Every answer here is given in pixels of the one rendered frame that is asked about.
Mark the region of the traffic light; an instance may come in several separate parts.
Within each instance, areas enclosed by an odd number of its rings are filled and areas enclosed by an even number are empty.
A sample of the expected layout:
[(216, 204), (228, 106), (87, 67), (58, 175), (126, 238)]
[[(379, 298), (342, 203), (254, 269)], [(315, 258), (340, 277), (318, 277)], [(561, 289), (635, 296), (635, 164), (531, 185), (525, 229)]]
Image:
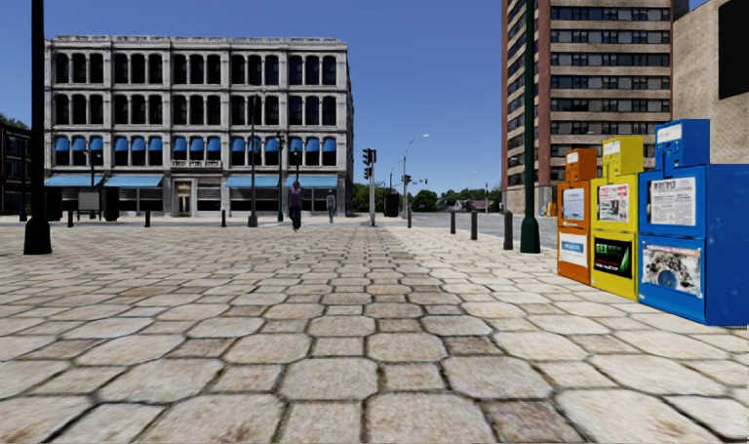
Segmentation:
[(363, 162), (365, 164), (365, 177), (369, 180), (369, 217), (371, 226), (375, 226), (375, 162), (376, 150), (365, 148), (363, 150)]

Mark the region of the grey street lamp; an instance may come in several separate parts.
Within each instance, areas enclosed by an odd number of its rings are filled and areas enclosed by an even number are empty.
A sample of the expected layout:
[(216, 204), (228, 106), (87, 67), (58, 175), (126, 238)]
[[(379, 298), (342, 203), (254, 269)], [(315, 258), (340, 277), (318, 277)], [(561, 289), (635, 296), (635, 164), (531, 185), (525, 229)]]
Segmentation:
[(404, 151), (404, 156), (403, 156), (403, 176), (402, 176), (402, 181), (403, 181), (403, 210), (402, 210), (402, 213), (401, 213), (401, 216), (404, 219), (408, 216), (408, 210), (409, 210), (408, 185), (409, 185), (409, 182), (411, 180), (411, 177), (407, 173), (407, 156), (408, 156), (408, 152), (409, 152), (409, 149), (410, 149), (411, 145), (415, 141), (420, 140), (420, 139), (428, 139), (429, 137), (430, 137), (429, 134), (421, 134), (419, 136), (414, 137), (413, 139), (411, 139), (409, 141), (409, 143), (408, 143), (408, 145), (407, 145), (407, 147), (406, 147), (406, 149)]

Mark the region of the dark street lamp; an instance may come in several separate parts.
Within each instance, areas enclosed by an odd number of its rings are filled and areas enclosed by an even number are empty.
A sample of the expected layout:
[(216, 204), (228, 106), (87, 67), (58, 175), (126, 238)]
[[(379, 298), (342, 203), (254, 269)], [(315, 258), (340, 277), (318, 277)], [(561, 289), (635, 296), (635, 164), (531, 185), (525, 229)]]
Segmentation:
[(281, 132), (277, 132), (275, 136), (277, 145), (278, 145), (278, 151), (277, 151), (277, 161), (278, 161), (278, 190), (277, 190), (277, 197), (278, 197), (278, 205), (277, 205), (277, 221), (282, 222), (284, 220), (284, 212), (283, 212), (283, 151), (284, 146), (286, 144), (286, 139), (284, 138), (283, 134)]
[(256, 141), (256, 105), (258, 101), (258, 95), (254, 94), (252, 96), (252, 104), (251, 104), (251, 111), (250, 111), (250, 121), (251, 121), (251, 136), (249, 141), (249, 149), (248, 153), (250, 156), (250, 164), (251, 164), (251, 213), (248, 217), (248, 227), (257, 227), (258, 221), (257, 221), (257, 214), (256, 214), (256, 149), (257, 149), (257, 141)]

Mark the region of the green pole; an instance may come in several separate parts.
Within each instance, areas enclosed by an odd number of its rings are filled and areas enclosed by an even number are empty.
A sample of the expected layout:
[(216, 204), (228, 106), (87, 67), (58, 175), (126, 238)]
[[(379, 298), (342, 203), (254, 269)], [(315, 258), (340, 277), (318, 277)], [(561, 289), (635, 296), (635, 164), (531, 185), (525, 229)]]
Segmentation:
[(524, 187), (525, 212), (521, 223), (520, 252), (540, 252), (539, 226), (534, 216), (534, 3), (525, 2), (524, 51)]

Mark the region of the orange newspaper box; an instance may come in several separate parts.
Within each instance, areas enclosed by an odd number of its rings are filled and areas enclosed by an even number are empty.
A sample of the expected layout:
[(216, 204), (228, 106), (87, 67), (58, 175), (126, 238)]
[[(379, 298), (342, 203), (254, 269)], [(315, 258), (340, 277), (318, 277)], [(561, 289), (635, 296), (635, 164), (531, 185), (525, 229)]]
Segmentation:
[(558, 273), (590, 284), (590, 181), (597, 177), (597, 151), (578, 148), (566, 154), (565, 180), (557, 186)]

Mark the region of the pale stone building blue awnings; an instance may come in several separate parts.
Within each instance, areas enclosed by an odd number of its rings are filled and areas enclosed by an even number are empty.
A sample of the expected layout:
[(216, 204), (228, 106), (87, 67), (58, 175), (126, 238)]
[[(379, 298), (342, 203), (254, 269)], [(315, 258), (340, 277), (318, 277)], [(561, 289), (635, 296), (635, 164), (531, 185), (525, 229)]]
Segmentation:
[(331, 38), (61, 35), (45, 44), (45, 186), (62, 213), (78, 192), (119, 187), (120, 216), (251, 212), (252, 96), (256, 211), (352, 210), (354, 104), (348, 47)]

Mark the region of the yellow newspaper box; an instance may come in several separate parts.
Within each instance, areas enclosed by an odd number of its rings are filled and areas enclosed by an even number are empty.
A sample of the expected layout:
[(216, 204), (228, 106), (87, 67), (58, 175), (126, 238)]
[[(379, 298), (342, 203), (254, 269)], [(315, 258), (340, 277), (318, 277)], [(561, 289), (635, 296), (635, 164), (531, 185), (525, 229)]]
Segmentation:
[(644, 139), (603, 141), (602, 175), (590, 182), (591, 285), (638, 298), (638, 183)]

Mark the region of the brown brick tower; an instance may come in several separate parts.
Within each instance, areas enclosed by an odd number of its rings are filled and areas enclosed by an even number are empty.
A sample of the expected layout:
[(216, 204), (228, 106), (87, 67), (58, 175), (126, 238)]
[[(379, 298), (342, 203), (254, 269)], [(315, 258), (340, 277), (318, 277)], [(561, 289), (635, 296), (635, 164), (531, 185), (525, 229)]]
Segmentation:
[(556, 199), (568, 151), (640, 136), (653, 162), (654, 129), (671, 116), (673, 0), (502, 0), (503, 206), (525, 207), (524, 51), (533, 37), (534, 202)]

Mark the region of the blue newspaper box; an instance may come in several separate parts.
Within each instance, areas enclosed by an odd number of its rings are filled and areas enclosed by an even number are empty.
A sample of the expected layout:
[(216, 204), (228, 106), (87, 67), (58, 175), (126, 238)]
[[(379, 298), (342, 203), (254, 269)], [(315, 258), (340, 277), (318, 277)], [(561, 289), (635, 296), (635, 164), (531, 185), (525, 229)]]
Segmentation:
[(749, 325), (749, 164), (712, 163), (709, 120), (676, 120), (657, 127), (638, 190), (639, 301)]

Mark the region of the tan concrete building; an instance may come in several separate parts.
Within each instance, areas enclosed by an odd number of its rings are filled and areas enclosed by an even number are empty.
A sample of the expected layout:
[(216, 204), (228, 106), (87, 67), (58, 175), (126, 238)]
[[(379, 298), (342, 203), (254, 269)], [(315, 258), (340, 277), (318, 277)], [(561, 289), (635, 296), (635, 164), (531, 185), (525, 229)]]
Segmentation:
[(681, 15), (673, 48), (673, 117), (710, 121), (712, 162), (749, 164), (749, 0)]

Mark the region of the black pole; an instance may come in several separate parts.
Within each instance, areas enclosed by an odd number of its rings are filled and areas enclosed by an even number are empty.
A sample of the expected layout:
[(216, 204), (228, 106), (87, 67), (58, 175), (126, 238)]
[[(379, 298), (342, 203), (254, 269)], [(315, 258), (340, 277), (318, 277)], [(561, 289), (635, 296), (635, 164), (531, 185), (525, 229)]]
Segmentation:
[(31, 0), (31, 204), (32, 216), (25, 226), (25, 255), (52, 253), (50, 225), (46, 216), (44, 185), (45, 143), (45, 35), (44, 0)]

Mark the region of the dark building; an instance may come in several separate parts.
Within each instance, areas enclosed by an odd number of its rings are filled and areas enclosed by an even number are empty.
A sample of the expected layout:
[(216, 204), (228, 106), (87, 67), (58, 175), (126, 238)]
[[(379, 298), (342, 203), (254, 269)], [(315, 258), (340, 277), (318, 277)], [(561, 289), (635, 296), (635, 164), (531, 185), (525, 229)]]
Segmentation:
[(31, 209), (30, 132), (0, 122), (0, 215)]

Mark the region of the sign on a post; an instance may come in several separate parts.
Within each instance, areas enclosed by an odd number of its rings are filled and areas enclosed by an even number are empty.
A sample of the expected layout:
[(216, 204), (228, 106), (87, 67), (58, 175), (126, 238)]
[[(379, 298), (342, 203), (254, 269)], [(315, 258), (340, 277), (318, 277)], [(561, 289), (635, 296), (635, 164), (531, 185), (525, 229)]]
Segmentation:
[(78, 192), (78, 212), (80, 215), (88, 214), (93, 220), (100, 217), (100, 194), (97, 189), (83, 190)]

